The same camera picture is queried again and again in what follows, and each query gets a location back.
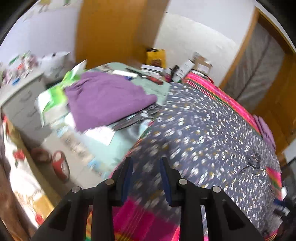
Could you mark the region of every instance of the gray floral dress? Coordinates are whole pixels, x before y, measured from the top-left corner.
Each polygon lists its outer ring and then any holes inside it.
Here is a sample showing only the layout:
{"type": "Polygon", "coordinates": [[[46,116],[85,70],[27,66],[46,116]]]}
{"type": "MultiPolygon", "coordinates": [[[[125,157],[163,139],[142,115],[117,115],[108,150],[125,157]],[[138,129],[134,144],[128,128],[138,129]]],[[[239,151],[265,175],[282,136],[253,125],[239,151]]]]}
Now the gray floral dress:
{"type": "MultiPolygon", "coordinates": [[[[172,84],[166,104],[129,156],[134,161],[130,196],[167,221],[179,224],[180,208],[165,200],[162,156],[195,185],[220,186],[262,234],[281,223],[273,214],[275,194],[265,170],[280,171],[275,153],[236,112],[198,89],[172,84]]],[[[202,213],[207,235],[203,207],[202,213]]]]}

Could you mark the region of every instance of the gray cabinet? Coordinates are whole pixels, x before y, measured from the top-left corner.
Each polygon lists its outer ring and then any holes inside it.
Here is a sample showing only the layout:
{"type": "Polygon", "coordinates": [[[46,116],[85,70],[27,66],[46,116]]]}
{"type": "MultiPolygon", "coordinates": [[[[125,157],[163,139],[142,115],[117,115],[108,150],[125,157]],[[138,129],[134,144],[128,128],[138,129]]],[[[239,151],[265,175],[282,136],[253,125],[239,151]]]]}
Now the gray cabinet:
{"type": "Polygon", "coordinates": [[[40,115],[34,102],[45,90],[43,72],[35,69],[17,84],[2,86],[0,89],[0,106],[2,112],[20,131],[26,146],[40,146],[51,133],[48,126],[42,127],[40,115]]]}

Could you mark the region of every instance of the cardboard box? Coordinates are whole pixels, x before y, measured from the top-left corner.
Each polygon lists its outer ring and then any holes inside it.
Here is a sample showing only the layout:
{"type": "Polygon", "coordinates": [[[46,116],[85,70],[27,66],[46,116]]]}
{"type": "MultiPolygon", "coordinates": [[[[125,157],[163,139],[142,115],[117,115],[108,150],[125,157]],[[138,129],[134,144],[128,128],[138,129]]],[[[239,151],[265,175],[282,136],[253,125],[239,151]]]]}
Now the cardboard box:
{"type": "Polygon", "coordinates": [[[193,69],[199,72],[202,72],[205,75],[208,75],[210,73],[211,68],[213,67],[209,63],[209,61],[202,56],[197,56],[193,62],[194,62],[193,69]]]}

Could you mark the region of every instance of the wooden door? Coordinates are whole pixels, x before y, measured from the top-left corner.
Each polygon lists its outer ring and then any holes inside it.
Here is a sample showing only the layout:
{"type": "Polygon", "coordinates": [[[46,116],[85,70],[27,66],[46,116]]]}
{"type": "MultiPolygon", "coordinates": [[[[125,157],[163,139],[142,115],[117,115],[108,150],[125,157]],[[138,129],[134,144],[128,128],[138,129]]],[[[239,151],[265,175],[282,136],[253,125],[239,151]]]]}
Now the wooden door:
{"type": "Polygon", "coordinates": [[[286,54],[282,67],[269,91],[253,114],[261,116],[271,129],[280,154],[296,133],[296,60],[286,54]]]}
{"type": "Polygon", "coordinates": [[[76,61],[87,68],[109,62],[143,64],[153,47],[168,0],[84,0],[78,20],[76,61]]]}

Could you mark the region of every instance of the wooden door frame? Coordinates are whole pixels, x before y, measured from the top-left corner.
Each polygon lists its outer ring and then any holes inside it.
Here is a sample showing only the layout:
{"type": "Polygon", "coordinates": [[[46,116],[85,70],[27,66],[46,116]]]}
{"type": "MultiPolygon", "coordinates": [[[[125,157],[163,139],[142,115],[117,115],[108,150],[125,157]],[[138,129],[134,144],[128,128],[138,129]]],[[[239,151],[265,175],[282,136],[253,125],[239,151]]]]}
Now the wooden door frame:
{"type": "Polygon", "coordinates": [[[248,31],[244,37],[244,40],[241,44],[239,51],[237,52],[232,62],[232,65],[228,69],[225,77],[223,78],[222,82],[219,85],[220,89],[223,89],[225,87],[226,83],[228,82],[233,72],[235,71],[235,68],[239,64],[249,44],[249,41],[252,37],[252,33],[257,23],[260,23],[269,32],[269,34],[279,43],[279,45],[281,46],[281,48],[284,50],[286,54],[291,54],[293,56],[296,56],[295,50],[291,46],[288,39],[281,32],[281,30],[274,24],[274,22],[266,14],[264,14],[259,8],[255,7],[248,31]]]}

